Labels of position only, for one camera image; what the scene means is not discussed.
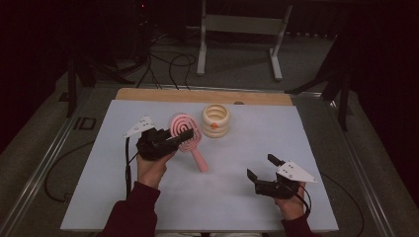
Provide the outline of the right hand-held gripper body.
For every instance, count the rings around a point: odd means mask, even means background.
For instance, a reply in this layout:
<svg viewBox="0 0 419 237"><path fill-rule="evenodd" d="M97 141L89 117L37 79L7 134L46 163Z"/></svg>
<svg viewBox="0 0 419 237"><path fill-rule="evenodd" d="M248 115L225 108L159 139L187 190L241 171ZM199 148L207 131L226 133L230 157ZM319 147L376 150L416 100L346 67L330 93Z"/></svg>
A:
<svg viewBox="0 0 419 237"><path fill-rule="evenodd" d="M317 183L318 180L292 161L275 162L276 180L263 181L254 176L255 193L271 198L290 199L297 195L301 183Z"/></svg>

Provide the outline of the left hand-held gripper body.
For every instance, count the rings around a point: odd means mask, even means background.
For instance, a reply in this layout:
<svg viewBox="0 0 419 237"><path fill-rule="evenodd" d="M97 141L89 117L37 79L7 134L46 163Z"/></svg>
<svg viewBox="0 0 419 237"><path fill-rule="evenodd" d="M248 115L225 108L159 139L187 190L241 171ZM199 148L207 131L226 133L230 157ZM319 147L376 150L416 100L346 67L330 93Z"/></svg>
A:
<svg viewBox="0 0 419 237"><path fill-rule="evenodd" d="M134 135L139 135L137 153L148 161L156 161L176 151L180 145L179 137L173 137L168 129L156 129L150 117L141 118L123 138L128 141Z"/></svg>

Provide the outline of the pink hairbrush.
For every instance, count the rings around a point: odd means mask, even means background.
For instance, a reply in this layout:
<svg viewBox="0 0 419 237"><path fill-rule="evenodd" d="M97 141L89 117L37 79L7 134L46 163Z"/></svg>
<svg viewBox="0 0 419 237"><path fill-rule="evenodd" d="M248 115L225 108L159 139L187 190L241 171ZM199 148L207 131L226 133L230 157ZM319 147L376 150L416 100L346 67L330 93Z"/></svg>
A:
<svg viewBox="0 0 419 237"><path fill-rule="evenodd" d="M209 165L198 149L202 140L202 132L196 120L184 113L177 113L169 119L169 130L173 137L180 137L183 132L190 131L192 137L182 141L179 149L182 152L190 152L199 168L204 173L209 169Z"/></svg>

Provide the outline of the cream ribbed holder cup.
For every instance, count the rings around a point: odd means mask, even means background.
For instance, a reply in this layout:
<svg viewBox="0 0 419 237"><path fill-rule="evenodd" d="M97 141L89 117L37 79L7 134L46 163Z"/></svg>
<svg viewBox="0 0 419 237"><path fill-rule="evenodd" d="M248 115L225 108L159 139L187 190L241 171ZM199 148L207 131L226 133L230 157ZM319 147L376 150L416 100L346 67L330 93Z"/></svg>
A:
<svg viewBox="0 0 419 237"><path fill-rule="evenodd" d="M202 111L202 131L210 138L225 136L229 130L230 112L220 104L206 105Z"/></svg>

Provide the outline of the person's right hand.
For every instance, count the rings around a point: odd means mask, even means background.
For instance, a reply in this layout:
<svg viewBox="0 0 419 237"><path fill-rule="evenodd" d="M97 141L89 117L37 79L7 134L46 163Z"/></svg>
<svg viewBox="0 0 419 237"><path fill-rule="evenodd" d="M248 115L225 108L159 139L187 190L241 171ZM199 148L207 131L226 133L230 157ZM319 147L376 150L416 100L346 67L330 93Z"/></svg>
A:
<svg viewBox="0 0 419 237"><path fill-rule="evenodd" d="M304 216L304 189L305 183L300 183L298 192L292 198L274 198L275 205L279 207L284 220L291 221Z"/></svg>

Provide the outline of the person's left hand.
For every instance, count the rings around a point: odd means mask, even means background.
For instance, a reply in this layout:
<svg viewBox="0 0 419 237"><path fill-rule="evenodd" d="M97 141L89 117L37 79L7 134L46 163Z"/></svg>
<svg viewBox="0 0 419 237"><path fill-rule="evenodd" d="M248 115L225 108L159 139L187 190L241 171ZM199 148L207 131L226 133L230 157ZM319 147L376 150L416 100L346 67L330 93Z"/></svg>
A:
<svg viewBox="0 0 419 237"><path fill-rule="evenodd" d="M150 161L137 156L137 181L141 184L158 189L167 170L167 162L175 156L172 152L158 160Z"/></svg>

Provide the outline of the white table board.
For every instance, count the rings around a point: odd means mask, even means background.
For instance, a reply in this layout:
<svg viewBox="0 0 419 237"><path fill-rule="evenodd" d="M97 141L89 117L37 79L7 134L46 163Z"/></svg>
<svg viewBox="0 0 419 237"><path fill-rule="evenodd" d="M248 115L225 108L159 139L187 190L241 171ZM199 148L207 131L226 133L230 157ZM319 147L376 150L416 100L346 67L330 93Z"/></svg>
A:
<svg viewBox="0 0 419 237"><path fill-rule="evenodd" d="M136 141L124 132L142 117L156 127L186 113L200 119L200 103L113 100L92 147L70 205L64 230L104 228L114 203L126 196L126 154ZM270 197L259 196L248 172L273 181L276 167L267 157L293 161L314 178L320 176L297 108L294 106L229 106L229 131L222 138L203 137L199 151L209 165L199 171L190 153L178 152L167 164L156 203L161 232L278 231L280 214Z"/></svg>

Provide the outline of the black tripod stand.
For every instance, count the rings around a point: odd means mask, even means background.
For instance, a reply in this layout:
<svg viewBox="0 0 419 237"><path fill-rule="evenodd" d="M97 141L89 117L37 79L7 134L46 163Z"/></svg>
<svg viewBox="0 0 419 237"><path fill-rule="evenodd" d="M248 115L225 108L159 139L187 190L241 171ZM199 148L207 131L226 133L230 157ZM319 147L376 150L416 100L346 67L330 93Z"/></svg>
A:
<svg viewBox="0 0 419 237"><path fill-rule="evenodd" d="M285 91L286 94L297 95L308 89L326 82L320 98L323 101L332 102L337 95L338 122L343 130L347 130L346 116L348 109L348 97L351 81L351 70L356 52L350 49L350 41L340 34L336 37L323 60L314 79Z"/></svg>
<svg viewBox="0 0 419 237"><path fill-rule="evenodd" d="M75 67L75 60L80 59L85 61L88 65L91 65L93 68L99 70L100 72L110 76L114 81L117 81L122 84L132 85L133 81L129 81L124 77L120 76L117 72L108 69L106 66L96 62L92 57L86 53L81 52L77 48L69 48L68 52L68 67L67 67L67 117L70 118L75 114L77 109L77 86L76 86L76 76L77 70Z"/></svg>

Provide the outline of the metal floor rail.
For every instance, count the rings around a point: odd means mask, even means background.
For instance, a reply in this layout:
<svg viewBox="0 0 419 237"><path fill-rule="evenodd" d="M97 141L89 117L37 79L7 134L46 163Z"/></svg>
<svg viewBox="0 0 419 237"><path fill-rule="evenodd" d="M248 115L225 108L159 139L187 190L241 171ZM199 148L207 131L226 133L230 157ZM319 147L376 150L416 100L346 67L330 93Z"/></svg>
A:
<svg viewBox="0 0 419 237"><path fill-rule="evenodd" d="M355 177L360 186L360 190L364 196L366 204L368 206L369 212L372 215L372 218L376 224L377 230L381 237L394 237L394 232L390 223L387 219L384 210L382 209L381 203L377 197L377 193L374 190L372 183L370 182L366 170L364 169L360 156L357 153L354 143L349 136L347 131L344 131L340 123L337 121L338 118L338 108L334 102L326 102L325 106L329 112L329 115L332 117L332 124L340 132L341 137L343 138L346 149L349 152L349 162L351 163L352 169L355 173Z"/></svg>
<svg viewBox="0 0 419 237"><path fill-rule="evenodd" d="M0 237L11 237L16 232L17 227L20 225L39 189L41 188L47 171L51 168L52 163L57 158L62 146L72 130L73 125L76 122L77 117L80 114L80 110L90 98L91 93L92 89L81 90L79 97L76 99L77 105L72 115L64 120L63 125L54 137L51 145L23 187L23 190L19 194L13 208L6 216L4 222L0 225Z"/></svg>

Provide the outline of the white metal stand frame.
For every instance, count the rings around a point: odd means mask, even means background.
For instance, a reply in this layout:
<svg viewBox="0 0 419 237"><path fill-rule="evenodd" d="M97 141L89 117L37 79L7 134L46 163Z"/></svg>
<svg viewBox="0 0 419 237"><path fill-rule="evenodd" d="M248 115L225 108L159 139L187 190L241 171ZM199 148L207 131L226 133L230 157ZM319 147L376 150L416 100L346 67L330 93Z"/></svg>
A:
<svg viewBox="0 0 419 237"><path fill-rule="evenodd" d="M277 42L269 50L270 62L276 81L283 80L283 73L278 59L278 53L284 39L289 18L293 10L292 4L287 4L280 19L258 17L214 15L207 12L207 0L202 0L200 50L197 64L197 74L204 75L207 60L207 32L223 32L238 34L254 34L276 36Z"/></svg>

